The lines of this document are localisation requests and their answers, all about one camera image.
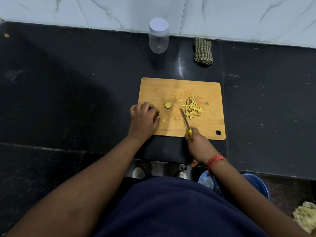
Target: red wristband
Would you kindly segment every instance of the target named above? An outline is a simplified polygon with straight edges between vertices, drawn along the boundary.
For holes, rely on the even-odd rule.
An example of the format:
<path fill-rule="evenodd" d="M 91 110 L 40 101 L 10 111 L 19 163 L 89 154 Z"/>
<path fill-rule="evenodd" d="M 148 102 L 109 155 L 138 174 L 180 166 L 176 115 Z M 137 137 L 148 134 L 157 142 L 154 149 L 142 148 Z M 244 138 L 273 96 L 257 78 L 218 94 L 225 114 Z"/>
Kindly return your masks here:
<path fill-rule="evenodd" d="M 215 163 L 217 163 L 220 160 L 227 160 L 227 159 L 225 159 L 222 155 L 215 155 L 213 158 L 209 159 L 209 161 L 207 162 L 207 169 L 209 170 L 209 172 L 211 172 Z"/>

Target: round ginger piece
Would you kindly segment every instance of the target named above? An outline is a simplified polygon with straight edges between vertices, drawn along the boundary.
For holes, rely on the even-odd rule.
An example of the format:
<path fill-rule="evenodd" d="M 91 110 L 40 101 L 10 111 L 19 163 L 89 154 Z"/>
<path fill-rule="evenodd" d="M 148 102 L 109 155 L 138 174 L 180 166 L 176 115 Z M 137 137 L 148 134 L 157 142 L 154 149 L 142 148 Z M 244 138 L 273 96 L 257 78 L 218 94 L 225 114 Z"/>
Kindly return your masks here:
<path fill-rule="evenodd" d="M 170 108 L 170 107 L 171 107 L 171 103 L 170 103 L 170 102 L 167 102 L 167 103 L 165 104 L 165 107 Z"/>

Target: transparent jar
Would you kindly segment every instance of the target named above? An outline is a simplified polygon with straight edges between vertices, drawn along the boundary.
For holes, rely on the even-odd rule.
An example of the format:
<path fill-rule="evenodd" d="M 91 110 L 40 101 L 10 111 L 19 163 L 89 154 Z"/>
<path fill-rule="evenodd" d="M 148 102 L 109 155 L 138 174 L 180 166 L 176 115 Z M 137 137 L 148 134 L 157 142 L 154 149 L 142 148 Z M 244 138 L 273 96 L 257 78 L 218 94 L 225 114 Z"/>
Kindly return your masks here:
<path fill-rule="evenodd" d="M 152 19 L 149 23 L 149 47 L 157 54 L 164 53 L 169 44 L 169 24 L 163 18 Z"/>

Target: forearm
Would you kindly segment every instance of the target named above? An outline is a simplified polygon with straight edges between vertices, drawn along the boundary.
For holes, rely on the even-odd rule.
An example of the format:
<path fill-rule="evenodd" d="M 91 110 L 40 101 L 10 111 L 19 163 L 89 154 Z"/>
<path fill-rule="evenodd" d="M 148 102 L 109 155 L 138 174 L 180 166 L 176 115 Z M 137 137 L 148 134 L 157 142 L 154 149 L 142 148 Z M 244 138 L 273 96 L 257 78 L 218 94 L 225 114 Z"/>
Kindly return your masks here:
<path fill-rule="evenodd" d="M 310 236 L 257 191 L 231 164 L 217 162 L 212 173 L 235 199 L 241 211 L 270 236 Z"/>
<path fill-rule="evenodd" d="M 35 205 L 8 236 L 88 236 L 141 147 L 130 137 Z"/>

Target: person's left arm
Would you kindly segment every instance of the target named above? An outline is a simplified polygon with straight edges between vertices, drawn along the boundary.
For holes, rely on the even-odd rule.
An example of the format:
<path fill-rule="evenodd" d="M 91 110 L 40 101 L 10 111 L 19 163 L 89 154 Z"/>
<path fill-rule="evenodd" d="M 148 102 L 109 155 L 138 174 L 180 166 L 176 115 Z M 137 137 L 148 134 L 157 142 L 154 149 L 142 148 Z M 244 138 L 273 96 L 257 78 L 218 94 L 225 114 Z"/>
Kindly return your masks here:
<path fill-rule="evenodd" d="M 37 203 L 7 234 L 89 236 L 115 195 L 134 155 L 156 131 L 159 110 L 145 102 L 131 107 L 128 135 L 109 153 Z"/>

